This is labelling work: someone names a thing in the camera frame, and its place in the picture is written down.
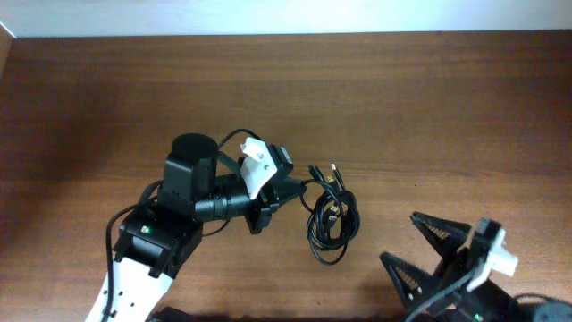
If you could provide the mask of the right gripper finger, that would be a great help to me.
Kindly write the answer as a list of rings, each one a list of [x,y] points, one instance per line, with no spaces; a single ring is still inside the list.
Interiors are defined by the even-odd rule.
[[[436,294],[436,278],[389,252],[380,255],[400,301],[407,313],[412,313]]]
[[[442,258],[454,258],[471,231],[469,224],[441,219],[417,211],[412,213],[410,219]]]

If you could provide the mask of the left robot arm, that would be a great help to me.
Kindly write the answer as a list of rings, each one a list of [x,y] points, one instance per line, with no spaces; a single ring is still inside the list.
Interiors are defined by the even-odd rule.
[[[107,273],[89,321],[145,321],[205,237],[204,225],[245,218],[252,234],[306,192],[290,177],[283,147],[249,136],[233,160],[214,139],[185,133],[172,141],[162,179],[113,216],[116,241],[106,243]]]

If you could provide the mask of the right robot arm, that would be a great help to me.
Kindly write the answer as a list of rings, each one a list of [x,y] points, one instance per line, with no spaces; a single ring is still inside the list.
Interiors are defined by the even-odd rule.
[[[440,257],[429,273],[385,251],[380,260],[399,295],[406,321],[569,321],[571,303],[539,293],[512,296],[491,280],[513,276],[519,262],[505,249],[501,223],[477,225],[413,212],[412,224]]]

